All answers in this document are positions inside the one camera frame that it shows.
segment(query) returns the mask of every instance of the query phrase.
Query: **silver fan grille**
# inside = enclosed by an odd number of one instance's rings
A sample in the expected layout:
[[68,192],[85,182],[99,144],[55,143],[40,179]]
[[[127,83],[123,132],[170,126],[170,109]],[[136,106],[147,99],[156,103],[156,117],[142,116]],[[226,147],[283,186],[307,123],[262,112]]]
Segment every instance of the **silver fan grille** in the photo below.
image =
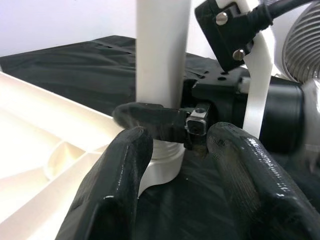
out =
[[292,80],[320,78],[320,3],[311,4],[298,18],[283,49],[282,64]]

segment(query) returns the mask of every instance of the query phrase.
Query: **black cable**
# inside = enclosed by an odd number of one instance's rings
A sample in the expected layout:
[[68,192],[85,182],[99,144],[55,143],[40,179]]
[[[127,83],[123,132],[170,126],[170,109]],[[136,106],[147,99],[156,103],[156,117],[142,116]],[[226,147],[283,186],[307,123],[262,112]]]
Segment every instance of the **black cable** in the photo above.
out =
[[270,15],[273,19],[314,0],[279,0],[268,6]]

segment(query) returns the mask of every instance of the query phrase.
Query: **white plastic bracket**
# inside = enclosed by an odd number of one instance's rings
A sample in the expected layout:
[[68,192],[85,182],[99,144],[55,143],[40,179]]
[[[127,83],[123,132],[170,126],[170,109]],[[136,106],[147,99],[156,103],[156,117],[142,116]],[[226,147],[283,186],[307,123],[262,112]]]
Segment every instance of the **white plastic bracket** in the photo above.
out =
[[[233,2],[237,3],[242,13],[247,13],[259,5],[258,0],[216,0],[221,9]],[[274,60],[264,32],[259,32],[253,42],[251,53],[244,57],[251,81],[243,129],[259,138]]]

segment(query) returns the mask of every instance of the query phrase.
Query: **metal screw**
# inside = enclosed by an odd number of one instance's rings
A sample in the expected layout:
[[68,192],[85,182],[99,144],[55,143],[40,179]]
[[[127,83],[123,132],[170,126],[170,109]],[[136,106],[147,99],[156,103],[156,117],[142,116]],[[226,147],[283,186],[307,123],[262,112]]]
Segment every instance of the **metal screw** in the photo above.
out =
[[234,53],[232,54],[232,57],[236,61],[242,61],[244,59],[245,55],[246,55],[245,50],[238,49],[238,50],[234,51]]
[[216,17],[215,17],[215,22],[219,26],[225,25],[228,22],[228,15],[223,11],[220,12]]

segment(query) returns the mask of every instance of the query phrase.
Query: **white wall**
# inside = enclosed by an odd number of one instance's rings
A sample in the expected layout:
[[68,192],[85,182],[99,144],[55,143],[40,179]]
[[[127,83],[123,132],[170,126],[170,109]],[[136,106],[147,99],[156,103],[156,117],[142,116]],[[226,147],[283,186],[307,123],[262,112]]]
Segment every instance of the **white wall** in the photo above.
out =
[[[187,52],[214,54],[192,0]],[[110,35],[136,37],[136,0],[0,0],[0,56],[89,41]]]

